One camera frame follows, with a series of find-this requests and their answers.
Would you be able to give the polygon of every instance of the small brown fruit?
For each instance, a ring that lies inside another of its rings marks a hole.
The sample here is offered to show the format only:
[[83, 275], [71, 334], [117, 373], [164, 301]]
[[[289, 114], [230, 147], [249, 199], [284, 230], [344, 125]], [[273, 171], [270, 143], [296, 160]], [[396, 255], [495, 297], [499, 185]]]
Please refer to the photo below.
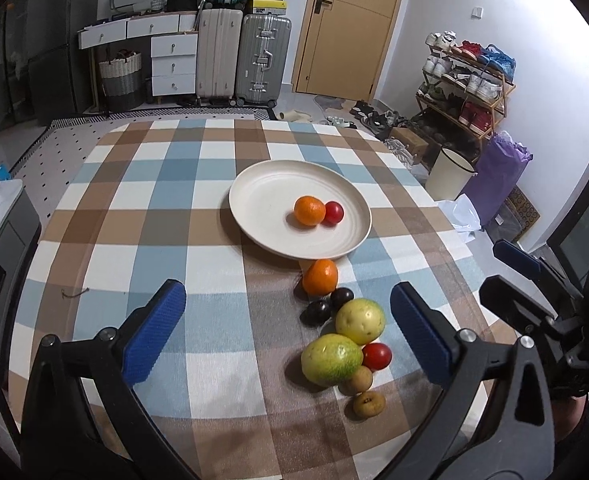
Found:
[[355, 399], [353, 409], [360, 418], [377, 416], [385, 410], [385, 397], [379, 392], [365, 392]]
[[360, 366], [354, 375], [341, 385], [341, 393], [347, 396], [367, 392], [373, 385], [373, 373], [370, 368]]

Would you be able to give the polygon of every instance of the door frame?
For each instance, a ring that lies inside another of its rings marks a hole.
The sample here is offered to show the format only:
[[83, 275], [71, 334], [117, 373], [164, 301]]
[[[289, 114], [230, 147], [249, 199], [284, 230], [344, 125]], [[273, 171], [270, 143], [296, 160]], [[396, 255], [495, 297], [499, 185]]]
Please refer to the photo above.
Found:
[[[294, 69], [292, 70], [292, 91], [297, 91], [297, 85], [299, 85], [299, 79], [301, 77], [301, 65], [303, 61], [303, 51], [305, 49], [305, 42], [308, 39], [308, 31], [310, 30], [310, 22], [313, 18], [313, 9], [315, 7], [315, 0], [307, 0], [305, 4], [305, 13], [303, 14], [303, 23], [301, 26], [301, 31], [299, 32], [299, 44], [297, 46], [297, 56], [294, 58]], [[385, 59], [388, 55], [388, 50], [390, 49], [390, 42], [393, 38], [393, 32], [395, 31], [395, 27], [397, 24], [397, 18], [399, 16], [399, 9], [401, 7], [401, 0], [397, 0], [395, 3], [395, 12], [393, 13], [393, 17], [390, 22], [390, 28], [388, 30], [388, 35], [386, 36], [385, 43], [383, 45], [383, 51], [381, 59], [379, 60], [379, 66], [377, 67], [377, 72], [375, 74], [375, 80], [373, 82], [372, 89], [368, 94], [368, 102], [372, 101], [373, 95], [375, 91], [377, 91], [377, 86], [379, 85], [379, 79], [381, 78], [381, 73], [383, 71], [383, 64], [385, 63]]]

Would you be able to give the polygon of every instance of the tangerine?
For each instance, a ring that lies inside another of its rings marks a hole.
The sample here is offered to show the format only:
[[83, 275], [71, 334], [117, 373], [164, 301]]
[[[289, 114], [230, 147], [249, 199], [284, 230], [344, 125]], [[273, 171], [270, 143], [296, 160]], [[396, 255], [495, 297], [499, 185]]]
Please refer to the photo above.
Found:
[[325, 216], [326, 206], [313, 196], [302, 196], [294, 204], [294, 217], [308, 227], [319, 225]]
[[305, 271], [303, 290], [310, 296], [325, 296], [337, 288], [339, 271], [332, 260], [317, 260]]

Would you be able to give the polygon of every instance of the wooden door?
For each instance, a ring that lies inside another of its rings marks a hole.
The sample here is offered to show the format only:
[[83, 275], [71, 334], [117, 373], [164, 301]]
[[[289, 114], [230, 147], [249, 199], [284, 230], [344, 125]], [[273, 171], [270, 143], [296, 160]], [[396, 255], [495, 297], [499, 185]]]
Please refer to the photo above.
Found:
[[368, 100], [397, 0], [313, 0], [297, 91]]

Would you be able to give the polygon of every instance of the red cherry tomato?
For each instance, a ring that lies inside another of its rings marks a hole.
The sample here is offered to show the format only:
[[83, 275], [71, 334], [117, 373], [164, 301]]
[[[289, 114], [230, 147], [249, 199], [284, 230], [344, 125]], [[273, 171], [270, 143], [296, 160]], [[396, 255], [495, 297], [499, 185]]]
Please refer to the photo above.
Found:
[[327, 222], [330, 225], [337, 225], [339, 222], [343, 220], [343, 208], [341, 204], [338, 202], [328, 202], [326, 204], [326, 218], [324, 218], [324, 222]]
[[370, 370], [383, 370], [393, 360], [393, 353], [383, 343], [370, 343], [363, 347], [364, 366]]

